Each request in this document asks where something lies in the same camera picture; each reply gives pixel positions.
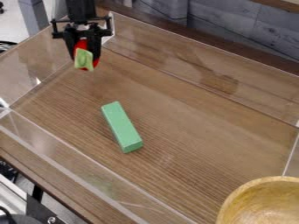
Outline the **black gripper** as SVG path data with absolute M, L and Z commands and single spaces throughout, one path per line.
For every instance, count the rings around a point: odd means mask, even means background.
M 114 18 L 111 16 L 94 17 L 89 20 L 54 19 L 51 21 L 53 37 L 63 39 L 69 48 L 70 57 L 74 58 L 77 45 L 77 33 L 83 36 L 89 32 L 89 50 L 94 54 L 94 60 L 101 58 L 102 37 L 114 35 Z

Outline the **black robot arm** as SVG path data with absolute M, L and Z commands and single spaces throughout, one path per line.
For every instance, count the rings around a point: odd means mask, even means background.
M 73 60 L 79 49 L 87 50 L 95 67 L 101 60 L 103 38 L 114 35 L 114 18 L 98 15 L 95 0 L 66 0 L 66 4 L 69 18 L 51 20 L 51 35 L 65 40 Z

